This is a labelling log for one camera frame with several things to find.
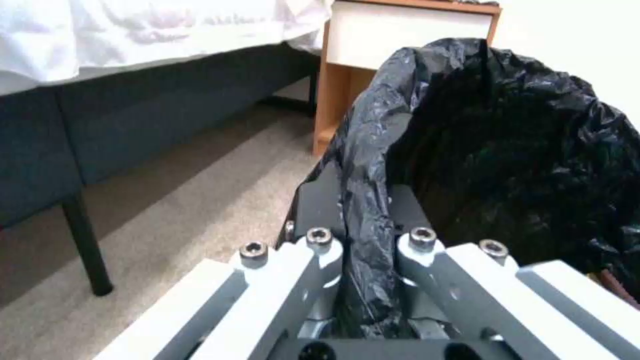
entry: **nightstand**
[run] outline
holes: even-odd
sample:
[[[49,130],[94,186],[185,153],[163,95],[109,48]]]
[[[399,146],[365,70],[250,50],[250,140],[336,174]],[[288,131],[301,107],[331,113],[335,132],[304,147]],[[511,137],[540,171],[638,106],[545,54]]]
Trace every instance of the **nightstand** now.
[[[324,153],[358,94],[402,47],[448,37],[493,40],[499,6],[434,0],[336,1],[324,28],[314,154]]]

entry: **carpet floor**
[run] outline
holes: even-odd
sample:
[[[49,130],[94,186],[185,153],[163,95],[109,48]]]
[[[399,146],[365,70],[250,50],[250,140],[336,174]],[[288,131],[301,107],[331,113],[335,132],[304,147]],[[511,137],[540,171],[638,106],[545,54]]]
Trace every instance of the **carpet floor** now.
[[[94,297],[60,208],[0,233],[0,359],[91,359],[203,258],[274,242],[312,119],[257,106],[83,192],[115,290]]]

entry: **drawer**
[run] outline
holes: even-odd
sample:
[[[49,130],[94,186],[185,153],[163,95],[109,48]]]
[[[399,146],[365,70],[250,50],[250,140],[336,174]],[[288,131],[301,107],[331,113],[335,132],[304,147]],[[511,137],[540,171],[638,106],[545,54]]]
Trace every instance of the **drawer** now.
[[[492,16],[337,1],[326,61],[377,70],[396,50],[448,37],[486,38]]]

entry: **black plastic bag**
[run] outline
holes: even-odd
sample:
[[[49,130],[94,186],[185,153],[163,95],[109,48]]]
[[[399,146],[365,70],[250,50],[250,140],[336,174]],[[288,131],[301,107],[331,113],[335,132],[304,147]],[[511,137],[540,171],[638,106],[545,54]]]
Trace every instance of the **black plastic bag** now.
[[[399,121],[398,113],[412,113]],[[405,336],[388,188],[409,184],[447,245],[493,238],[521,264],[609,269],[639,298],[640,142],[591,86],[539,61],[443,39],[401,49],[345,116],[315,179],[342,171],[343,336]]]

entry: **bed frame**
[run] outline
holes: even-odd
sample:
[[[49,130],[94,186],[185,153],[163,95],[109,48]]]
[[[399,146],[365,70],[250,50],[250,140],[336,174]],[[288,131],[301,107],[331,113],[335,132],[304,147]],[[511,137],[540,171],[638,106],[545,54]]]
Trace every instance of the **bed frame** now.
[[[61,204],[93,292],[106,295],[113,286],[83,186],[307,76],[314,99],[318,68],[316,56],[267,45],[0,97],[0,227]]]

